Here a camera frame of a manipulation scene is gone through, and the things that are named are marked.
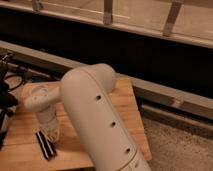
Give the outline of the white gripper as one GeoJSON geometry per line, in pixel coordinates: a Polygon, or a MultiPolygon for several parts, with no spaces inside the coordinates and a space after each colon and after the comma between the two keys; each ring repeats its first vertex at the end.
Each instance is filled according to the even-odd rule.
{"type": "Polygon", "coordinates": [[[57,120],[54,108],[46,108],[36,114],[40,130],[45,137],[49,137],[50,141],[55,143],[60,138],[59,122],[57,120]]]}

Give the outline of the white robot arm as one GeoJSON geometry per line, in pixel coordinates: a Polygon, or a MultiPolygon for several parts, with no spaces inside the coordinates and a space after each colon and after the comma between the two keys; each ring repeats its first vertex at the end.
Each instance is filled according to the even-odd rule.
{"type": "Polygon", "coordinates": [[[96,171],[151,171],[109,97],[115,84],[115,71],[107,64],[78,67],[68,71],[57,88],[36,88],[24,105],[54,142],[58,121],[53,105],[61,102],[96,171]]]}

